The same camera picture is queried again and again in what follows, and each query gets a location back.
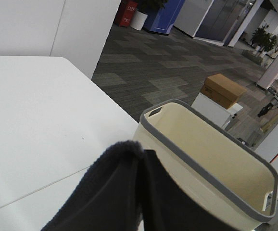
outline dark gray towel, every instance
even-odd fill
[[[193,202],[155,151],[137,142],[108,148],[42,231],[234,231]]]

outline beige plastic bin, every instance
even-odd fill
[[[145,110],[133,139],[154,149],[177,185],[233,228],[251,231],[274,216],[273,167],[188,104],[169,100]]]

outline gray carpet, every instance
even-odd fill
[[[162,36],[113,25],[92,81],[139,121],[144,109],[171,98],[192,104],[204,80],[221,73],[247,88],[239,101],[243,109],[226,130],[252,145],[262,136],[259,128],[278,113],[256,116],[272,98],[255,86],[263,72],[239,50],[191,39],[175,28]]]

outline gray bin rim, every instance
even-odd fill
[[[189,155],[187,155],[185,152],[183,152],[179,147],[177,147],[172,141],[170,141],[166,136],[164,136],[161,132],[159,132],[156,128],[151,125],[147,119],[145,118],[145,114],[148,112],[151,112],[154,109],[160,108],[161,106],[167,104],[167,103],[177,103],[182,106],[184,106],[186,109],[194,113],[196,116],[201,118],[203,121],[205,121],[207,124],[212,126],[214,129],[219,131],[221,134],[225,135],[227,138],[229,138],[231,141],[233,141],[235,144],[237,144],[240,148],[247,151],[250,155],[255,157],[257,160],[259,160],[261,163],[263,163],[273,174],[275,182],[274,182],[274,190],[273,190],[273,196],[272,196],[272,203],[271,203],[271,215],[267,216],[264,215],[257,210],[255,210],[253,207],[251,207],[247,202],[245,202],[243,199],[241,199],[239,196],[237,196],[232,190],[227,188],[225,185],[223,185],[216,177],[214,177],[211,173],[209,173],[206,169],[204,169],[200,164],[198,164],[195,160],[193,160]],[[218,189],[226,198],[228,198],[230,201],[232,201],[237,207],[239,207],[243,212],[245,212],[248,216],[251,218],[266,223],[270,221],[271,218],[274,217],[276,213],[276,204],[277,204],[277,193],[278,193],[278,174],[276,170],[262,157],[260,157],[258,154],[256,154],[253,150],[248,148],[247,146],[243,145],[241,142],[239,142],[237,139],[235,139],[233,136],[219,128],[216,124],[211,122],[209,119],[201,115],[199,112],[194,110],[189,104],[177,100],[177,99],[170,99],[165,102],[162,102],[158,105],[155,105],[153,107],[150,107],[146,110],[144,110],[140,116],[140,123],[142,126],[151,133],[155,138],[157,138],[163,145],[165,145],[168,149],[170,149],[173,153],[175,153],[180,159],[182,159],[188,166],[190,166],[192,169],[194,169],[198,174],[200,174],[206,181],[208,181],[210,184],[212,184],[216,189]]]

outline cardboard box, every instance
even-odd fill
[[[200,92],[228,109],[239,100],[245,91],[246,89],[241,85],[222,74],[217,74],[209,76],[205,80]]]

